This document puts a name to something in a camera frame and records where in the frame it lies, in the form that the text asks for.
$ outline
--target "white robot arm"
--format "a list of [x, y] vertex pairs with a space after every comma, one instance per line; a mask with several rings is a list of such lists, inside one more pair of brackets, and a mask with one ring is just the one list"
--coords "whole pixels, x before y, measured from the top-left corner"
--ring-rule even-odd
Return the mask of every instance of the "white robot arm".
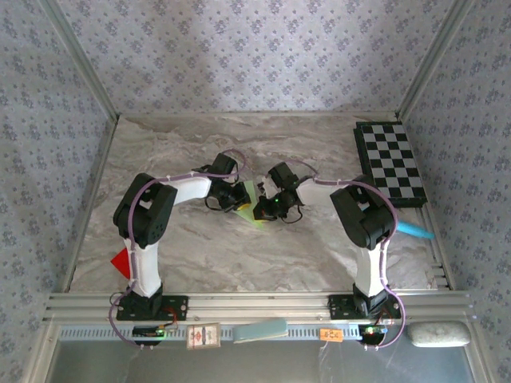
[[130, 286], [134, 286], [134, 294], [151, 298], [161, 289], [158, 243], [167, 227], [173, 206], [190, 199], [214, 198], [220, 206], [215, 210], [227, 212], [241, 209], [251, 202], [243, 183], [229, 183], [200, 174], [207, 171], [210, 175], [212, 173], [230, 175], [235, 166], [237, 167], [237, 163], [232, 158], [220, 153], [212, 165], [196, 169], [193, 176], [180, 180], [168, 177], [167, 180], [163, 179], [151, 185], [135, 206], [133, 214], [135, 243], [132, 246], [128, 231], [129, 209], [140, 189], [154, 180], [144, 173], [135, 177], [113, 216], [113, 222], [119, 228], [119, 234], [129, 253]]
[[[368, 176], [356, 181], [372, 185]], [[360, 247], [356, 259], [355, 304], [366, 316], [377, 311], [386, 300], [381, 280], [383, 276], [386, 284], [386, 248], [382, 249], [380, 243], [394, 223], [385, 203], [363, 188], [317, 184], [311, 177], [300, 180], [285, 163], [273, 167], [259, 189], [264, 193], [254, 208], [254, 218], [259, 220], [287, 218], [287, 212], [294, 206], [334, 205], [348, 237]]]

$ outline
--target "red triangle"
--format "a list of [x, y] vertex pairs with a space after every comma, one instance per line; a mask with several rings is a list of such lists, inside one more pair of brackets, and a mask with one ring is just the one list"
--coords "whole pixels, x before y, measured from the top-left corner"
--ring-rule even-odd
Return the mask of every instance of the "red triangle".
[[116, 269], [118, 269], [121, 274], [123, 274], [127, 279], [130, 278], [130, 271], [129, 271], [129, 255], [128, 255], [128, 249], [125, 247], [122, 249], [119, 254], [117, 254], [115, 257], [112, 258], [110, 261]]

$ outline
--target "gray marble table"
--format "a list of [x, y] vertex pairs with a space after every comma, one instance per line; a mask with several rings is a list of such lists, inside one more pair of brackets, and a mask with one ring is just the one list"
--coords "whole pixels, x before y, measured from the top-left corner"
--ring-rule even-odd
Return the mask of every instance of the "gray marble table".
[[[72, 291], [122, 290], [126, 280], [109, 260], [123, 247], [112, 216], [133, 177], [177, 175], [211, 163], [226, 148], [248, 157], [242, 180], [260, 180], [287, 158], [308, 161], [324, 179], [361, 173], [354, 117], [197, 116], [121, 118], [73, 276]], [[300, 176], [304, 167], [295, 167]], [[160, 243], [166, 291], [350, 290], [358, 248], [334, 208], [305, 207], [304, 218], [257, 228], [234, 213], [209, 211], [203, 201], [174, 207]], [[418, 223], [414, 209], [399, 212]], [[425, 239], [397, 233], [389, 247], [393, 288], [434, 288]]]

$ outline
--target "blue floral wallpaper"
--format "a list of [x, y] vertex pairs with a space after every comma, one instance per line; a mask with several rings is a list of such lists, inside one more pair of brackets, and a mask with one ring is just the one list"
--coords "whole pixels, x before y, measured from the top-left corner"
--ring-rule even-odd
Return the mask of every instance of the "blue floral wallpaper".
[[121, 114], [395, 110], [452, 0], [57, 0]]
[[0, 2], [0, 382], [66, 272], [107, 118], [38, 2]]
[[406, 125], [457, 288], [511, 381], [511, 5], [480, 0]]

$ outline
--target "chessboard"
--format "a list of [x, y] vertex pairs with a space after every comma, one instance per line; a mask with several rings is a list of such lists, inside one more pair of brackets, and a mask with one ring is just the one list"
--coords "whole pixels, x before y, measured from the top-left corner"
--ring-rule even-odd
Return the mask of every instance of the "chessboard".
[[395, 207], [422, 207], [426, 193], [402, 124], [357, 122], [354, 132], [362, 172]]

